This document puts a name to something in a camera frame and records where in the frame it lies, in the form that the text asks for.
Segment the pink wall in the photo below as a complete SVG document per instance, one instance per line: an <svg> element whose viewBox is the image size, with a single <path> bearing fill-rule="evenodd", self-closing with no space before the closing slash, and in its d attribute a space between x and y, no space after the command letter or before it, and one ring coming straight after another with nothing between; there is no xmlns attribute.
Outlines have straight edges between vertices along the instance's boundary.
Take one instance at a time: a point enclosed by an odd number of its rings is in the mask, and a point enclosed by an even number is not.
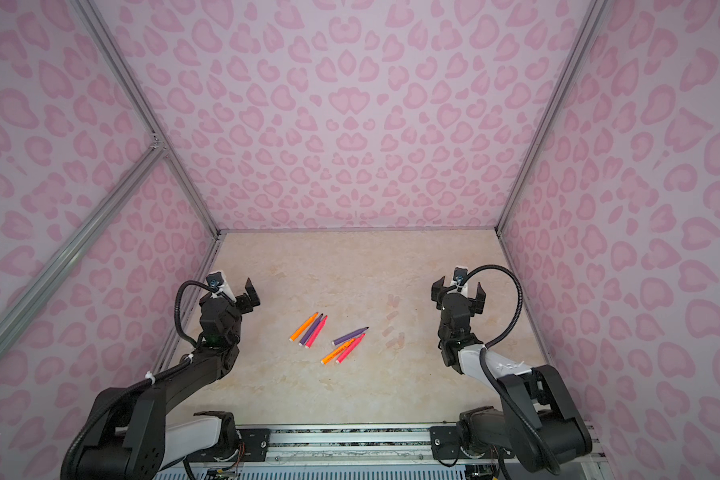
<svg viewBox="0 0 720 480"><path fill-rule="evenodd" d="M720 2L616 4L508 243L617 477L720 477Z"/></svg>
<svg viewBox="0 0 720 480"><path fill-rule="evenodd" d="M210 236L162 163L0 362L0 478L57 478L96 395L153 368Z"/></svg>
<svg viewBox="0 0 720 480"><path fill-rule="evenodd" d="M588 0L102 1L225 228L493 226Z"/></svg>
<svg viewBox="0 0 720 480"><path fill-rule="evenodd" d="M0 314L145 150L63 0L0 2Z"/></svg>

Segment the purple marker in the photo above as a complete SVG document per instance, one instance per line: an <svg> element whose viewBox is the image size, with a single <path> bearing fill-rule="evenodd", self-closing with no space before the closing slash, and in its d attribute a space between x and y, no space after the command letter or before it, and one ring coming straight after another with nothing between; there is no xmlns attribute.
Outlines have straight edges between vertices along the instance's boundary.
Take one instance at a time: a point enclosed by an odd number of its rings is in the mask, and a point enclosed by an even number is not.
<svg viewBox="0 0 720 480"><path fill-rule="evenodd" d="M333 344L334 344L334 345L340 345L340 344L346 342L346 341L349 340L349 339L355 338L356 336L358 336L358 335L360 335L361 333L365 332L367 329L368 329L367 327L364 327L364 328L355 330L355 331L352 332L352 333L347 333L347 334L344 335L344 336L340 336L339 338L337 338L336 340L333 341Z"/></svg>
<svg viewBox="0 0 720 480"><path fill-rule="evenodd" d="M320 320L322 320L322 313L320 314L319 317L317 317L315 319L314 322L312 322L312 324L307 329L307 333L305 333L304 336L302 337L302 339L298 341L298 343L301 346L304 346L304 344L307 343L307 341L309 340L309 337L312 336L312 332L314 332L315 329L317 328L317 325L320 324Z"/></svg>

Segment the red marker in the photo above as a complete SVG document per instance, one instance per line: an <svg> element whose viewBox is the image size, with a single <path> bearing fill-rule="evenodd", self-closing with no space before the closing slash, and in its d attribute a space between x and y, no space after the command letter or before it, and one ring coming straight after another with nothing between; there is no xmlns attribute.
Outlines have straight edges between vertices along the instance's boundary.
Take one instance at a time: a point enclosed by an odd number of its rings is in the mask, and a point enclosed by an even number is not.
<svg viewBox="0 0 720 480"><path fill-rule="evenodd" d="M341 363L341 362L343 362L344 359L347 358L347 356L348 356L350 353L352 353L352 351L355 349L355 347L362 341L362 338L363 338L364 336L365 336L365 333L363 333L363 334L360 335L357 339L355 339L355 341L352 342L352 344L351 344L350 346L348 346L347 349L344 350L344 352L342 352L341 355L338 356L338 358L336 359L336 363Z"/></svg>
<svg viewBox="0 0 720 480"><path fill-rule="evenodd" d="M309 337L309 340L304 345L305 347L309 348L312 346L312 344L315 342L315 339L317 338L317 335L320 333L320 330L322 330L323 326L326 324L326 319L328 316L324 316L322 320L320 320L320 323L317 325L317 328L315 329L315 332L312 334L312 336Z"/></svg>

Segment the pink heart pattern wallpaper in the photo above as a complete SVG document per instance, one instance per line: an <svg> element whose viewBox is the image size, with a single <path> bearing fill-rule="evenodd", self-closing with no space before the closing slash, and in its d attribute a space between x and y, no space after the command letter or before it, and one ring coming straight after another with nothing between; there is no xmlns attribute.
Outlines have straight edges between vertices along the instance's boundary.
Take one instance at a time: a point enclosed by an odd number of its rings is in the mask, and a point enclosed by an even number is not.
<svg viewBox="0 0 720 480"><path fill-rule="evenodd" d="M0 361L0 480L58 478L96 395L154 368L210 242L160 162Z"/></svg>
<svg viewBox="0 0 720 480"><path fill-rule="evenodd" d="M149 143L64 0L0 2L0 314Z"/></svg>
<svg viewBox="0 0 720 480"><path fill-rule="evenodd" d="M505 235L616 477L720 478L720 2L616 2Z"/></svg>
<svg viewBox="0 0 720 480"><path fill-rule="evenodd" d="M97 3L235 230L495 225L588 4Z"/></svg>

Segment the orange marker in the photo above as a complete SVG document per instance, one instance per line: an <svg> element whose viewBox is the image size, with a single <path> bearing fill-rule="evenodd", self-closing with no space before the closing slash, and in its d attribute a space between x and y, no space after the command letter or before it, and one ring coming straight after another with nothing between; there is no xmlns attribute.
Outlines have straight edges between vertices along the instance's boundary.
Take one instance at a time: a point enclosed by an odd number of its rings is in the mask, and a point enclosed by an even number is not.
<svg viewBox="0 0 720 480"><path fill-rule="evenodd" d="M301 335L304 330L307 330L307 327L312 324L312 321L317 317L317 314L318 313L315 312L315 315L310 316L309 320L304 322L304 324L301 325L293 335L291 335L291 341L296 340L298 338L298 336Z"/></svg>
<svg viewBox="0 0 720 480"><path fill-rule="evenodd" d="M315 342L315 339L317 338L317 335L320 333L320 330L322 330L322 328L325 326L327 318L328 316L326 315L322 318L322 320L320 320L320 323L318 323L314 333L312 334L312 336L309 337L309 340L304 345L305 347L309 348L310 346L312 346L312 344Z"/></svg>
<svg viewBox="0 0 720 480"><path fill-rule="evenodd" d="M340 356L338 356L338 358L336 359L336 363L343 362L344 359L347 358L347 356L349 356L350 353L352 353L352 351L355 349L355 347L358 345L358 343L360 343L360 341L362 340L362 338L364 336L365 336L365 333L363 333L362 335L357 337L355 339L356 341L352 342L352 344L346 350L344 350L344 353L342 353Z"/></svg>
<svg viewBox="0 0 720 480"><path fill-rule="evenodd" d="M327 365L328 362L335 359L337 355L339 355L341 352L346 350L346 348L349 347L352 344L352 342L354 342L355 340L356 339L347 340L346 342L342 343L342 345L339 348L330 352L326 358L324 358L323 360L320 360L320 361L322 362L323 365Z"/></svg>

